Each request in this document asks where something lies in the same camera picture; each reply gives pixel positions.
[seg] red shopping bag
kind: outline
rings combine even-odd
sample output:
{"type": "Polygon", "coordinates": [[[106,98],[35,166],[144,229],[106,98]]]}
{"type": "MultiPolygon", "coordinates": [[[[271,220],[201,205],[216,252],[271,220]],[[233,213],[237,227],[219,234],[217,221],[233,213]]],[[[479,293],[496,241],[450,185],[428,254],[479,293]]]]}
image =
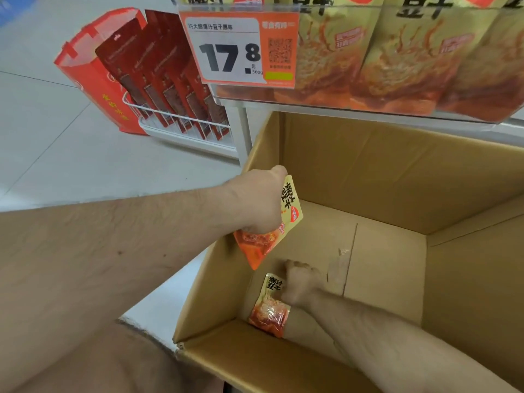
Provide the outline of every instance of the red shopping bag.
{"type": "Polygon", "coordinates": [[[120,131],[147,135],[138,124],[138,116],[122,101],[125,89],[111,76],[95,54],[95,49],[122,25],[138,18],[146,20],[136,8],[121,8],[106,12],[86,25],[55,59],[55,65],[114,122],[120,131]]]}

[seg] blue object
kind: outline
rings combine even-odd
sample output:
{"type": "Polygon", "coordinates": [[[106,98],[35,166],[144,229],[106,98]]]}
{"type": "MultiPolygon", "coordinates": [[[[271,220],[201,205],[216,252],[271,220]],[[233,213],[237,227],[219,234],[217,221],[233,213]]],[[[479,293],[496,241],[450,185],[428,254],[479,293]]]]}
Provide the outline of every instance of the blue object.
{"type": "Polygon", "coordinates": [[[35,3],[36,0],[0,0],[0,27],[15,20],[22,12],[35,3]]]}

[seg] price tag holder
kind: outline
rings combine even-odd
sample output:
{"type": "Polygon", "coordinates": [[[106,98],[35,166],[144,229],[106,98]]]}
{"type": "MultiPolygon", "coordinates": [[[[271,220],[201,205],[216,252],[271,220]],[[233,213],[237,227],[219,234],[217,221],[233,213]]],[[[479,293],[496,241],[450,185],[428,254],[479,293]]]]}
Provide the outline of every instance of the price tag holder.
{"type": "Polygon", "coordinates": [[[294,88],[298,12],[182,12],[206,84],[294,88]]]}

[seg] qr code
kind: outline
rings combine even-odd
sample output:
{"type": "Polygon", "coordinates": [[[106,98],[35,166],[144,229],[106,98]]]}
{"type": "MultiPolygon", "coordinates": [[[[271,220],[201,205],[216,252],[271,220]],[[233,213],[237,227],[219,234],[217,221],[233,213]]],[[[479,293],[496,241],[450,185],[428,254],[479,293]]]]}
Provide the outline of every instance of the qr code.
{"type": "Polygon", "coordinates": [[[269,39],[269,61],[271,63],[291,63],[293,39],[269,39]]]}

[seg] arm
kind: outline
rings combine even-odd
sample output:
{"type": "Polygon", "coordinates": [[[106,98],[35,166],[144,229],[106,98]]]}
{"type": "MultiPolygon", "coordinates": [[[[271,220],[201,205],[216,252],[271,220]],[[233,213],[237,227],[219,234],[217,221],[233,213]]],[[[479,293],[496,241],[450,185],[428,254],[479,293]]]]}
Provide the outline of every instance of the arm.
{"type": "Polygon", "coordinates": [[[320,272],[288,261],[286,303],[308,312],[385,393],[517,392],[493,372],[416,325],[323,290],[320,272]]]}
{"type": "Polygon", "coordinates": [[[217,238],[280,224],[286,171],[210,189],[0,213],[0,392],[75,348],[217,238]]]}

